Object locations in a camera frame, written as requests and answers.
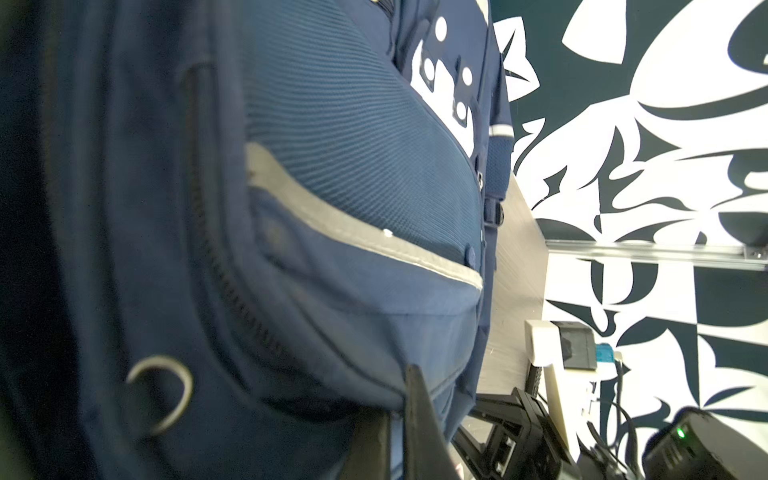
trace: curved beige ring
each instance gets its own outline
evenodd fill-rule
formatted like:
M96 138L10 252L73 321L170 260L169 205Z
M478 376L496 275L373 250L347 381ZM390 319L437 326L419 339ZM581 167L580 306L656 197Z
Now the curved beige ring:
M183 363L171 356L152 355L134 365L131 371L128 372L125 382L133 383L139 375L150 369L168 370L179 377L179 380L184 385L184 393L181 394L181 400L176 405L176 408L167 417L160 420L150 431L151 435L160 435L168 427L176 423L181 414L184 413L184 410L187 409L192 398L192 373Z

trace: white stripe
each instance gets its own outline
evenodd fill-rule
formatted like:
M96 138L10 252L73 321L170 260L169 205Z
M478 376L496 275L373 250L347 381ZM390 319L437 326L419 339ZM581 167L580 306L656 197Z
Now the white stripe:
M340 243L409 263L482 290L482 277L472 268L452 262L391 232L348 215L316 197L296 182L262 145L246 144L249 185L269 192L293 216L318 233Z
M512 129L511 125L496 124L491 125L491 129L488 134L492 137L514 137L515 130Z

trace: patterned wall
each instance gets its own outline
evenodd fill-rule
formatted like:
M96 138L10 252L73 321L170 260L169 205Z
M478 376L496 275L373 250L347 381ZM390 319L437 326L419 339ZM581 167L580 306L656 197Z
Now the patterned wall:
M511 163L548 239L766 244L768 2L499 0L492 15ZM544 318L623 353L642 445L695 405L768 451L767 293L763 272L551 255ZM612 441L614 412L599 417Z

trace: black and white mural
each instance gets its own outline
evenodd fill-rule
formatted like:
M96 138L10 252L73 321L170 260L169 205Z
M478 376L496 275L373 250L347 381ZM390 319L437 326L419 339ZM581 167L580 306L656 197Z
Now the black and white mural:
M492 17L511 165L548 239L768 243L768 2L498 0ZM764 272L551 255L543 317L622 352L641 445L699 406L768 450L767 293Z

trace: black plastic buckle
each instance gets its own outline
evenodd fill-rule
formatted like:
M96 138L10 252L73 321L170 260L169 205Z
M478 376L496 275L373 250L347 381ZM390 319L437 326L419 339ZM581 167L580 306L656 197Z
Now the black plastic buckle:
M504 208L499 199L490 197L485 198L483 220L487 227L499 228L504 223Z

